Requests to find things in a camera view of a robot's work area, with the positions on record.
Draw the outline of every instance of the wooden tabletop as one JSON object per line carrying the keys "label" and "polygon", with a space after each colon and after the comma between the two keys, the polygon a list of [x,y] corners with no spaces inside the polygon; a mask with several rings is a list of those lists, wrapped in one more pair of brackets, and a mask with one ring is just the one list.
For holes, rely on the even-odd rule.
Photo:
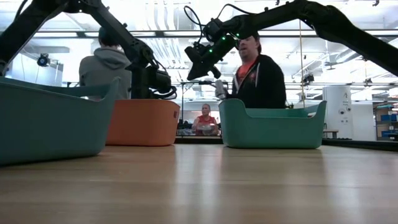
{"label": "wooden tabletop", "polygon": [[0,169],[0,223],[397,223],[398,154],[107,147]]}

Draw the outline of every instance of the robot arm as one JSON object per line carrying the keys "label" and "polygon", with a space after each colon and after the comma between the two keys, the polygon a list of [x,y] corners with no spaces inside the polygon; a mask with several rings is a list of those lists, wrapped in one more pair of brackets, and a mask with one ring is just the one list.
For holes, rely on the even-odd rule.
{"label": "robot arm", "polygon": [[156,98],[149,88],[165,94],[170,90],[171,79],[166,72],[158,71],[159,63],[153,51],[129,31],[108,11],[101,0],[33,0],[22,14],[0,35],[0,76],[14,57],[49,19],[61,12],[90,14],[121,45],[131,61],[127,68],[132,72],[132,96]]}
{"label": "robot arm", "polygon": [[259,14],[235,16],[221,22],[212,19],[204,28],[203,34],[213,46],[196,43],[187,47],[185,52],[193,62],[188,80],[203,77],[215,71],[217,63],[235,46],[235,38],[245,39],[257,30],[265,29],[284,22],[300,19],[315,30],[322,39],[343,44],[364,58],[371,60],[388,72],[398,76],[398,49],[355,27],[348,18],[334,6],[323,6],[317,2],[295,0],[284,6]]}

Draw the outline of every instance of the plastic bin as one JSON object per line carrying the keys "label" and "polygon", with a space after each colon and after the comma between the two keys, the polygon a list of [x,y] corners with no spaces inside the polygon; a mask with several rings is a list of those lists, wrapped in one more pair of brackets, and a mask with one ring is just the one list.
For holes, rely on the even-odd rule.
{"label": "plastic bin", "polygon": [[169,146],[180,106],[168,100],[116,100],[107,145]]}
{"label": "plastic bin", "polygon": [[246,109],[241,100],[230,99],[222,101],[219,108],[222,138],[228,147],[316,149],[322,144],[325,101],[286,110]]}
{"label": "plastic bin", "polygon": [[388,114],[384,114],[380,116],[381,121],[397,121],[397,115],[396,114],[392,114],[392,115],[388,115]]}
{"label": "plastic bin", "polygon": [[[118,85],[62,88],[0,77],[0,166],[97,155]],[[80,98],[91,95],[104,98]]]}
{"label": "plastic bin", "polygon": [[393,134],[393,133],[395,133],[394,130],[381,131],[381,137],[388,138],[388,137],[390,137],[390,134]]}

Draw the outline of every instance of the teal plastic bin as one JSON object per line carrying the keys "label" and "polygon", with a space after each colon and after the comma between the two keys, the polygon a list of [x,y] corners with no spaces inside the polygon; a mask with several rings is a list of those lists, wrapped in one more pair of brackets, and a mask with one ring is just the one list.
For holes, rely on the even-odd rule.
{"label": "teal plastic bin", "polygon": [[241,100],[230,99],[222,101],[219,108],[222,138],[228,147],[316,149],[322,144],[325,101],[286,110],[246,109]]}
{"label": "teal plastic bin", "polygon": [[118,85],[62,88],[0,77],[0,166],[97,155]]}

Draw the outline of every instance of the man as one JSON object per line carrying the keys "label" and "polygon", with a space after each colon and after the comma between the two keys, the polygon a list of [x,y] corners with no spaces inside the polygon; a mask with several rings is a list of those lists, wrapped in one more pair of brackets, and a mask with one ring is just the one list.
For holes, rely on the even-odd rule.
{"label": "man", "polygon": [[284,109],[284,74],[272,58],[261,54],[259,34],[240,40],[236,48],[242,65],[235,74],[232,94],[227,94],[227,98],[242,100],[246,108]]}
{"label": "man", "polygon": [[194,120],[192,130],[194,130],[197,136],[218,134],[217,121],[214,117],[210,116],[210,111],[210,105],[204,104],[201,107],[201,116]]}
{"label": "man", "polygon": [[[118,50],[119,44],[102,27],[99,29],[98,41],[101,47],[94,51],[94,56],[85,57],[80,62],[80,86],[107,84],[119,77],[121,80],[117,100],[130,99],[131,72],[126,70],[130,61]],[[100,98],[89,96],[89,99]]]}

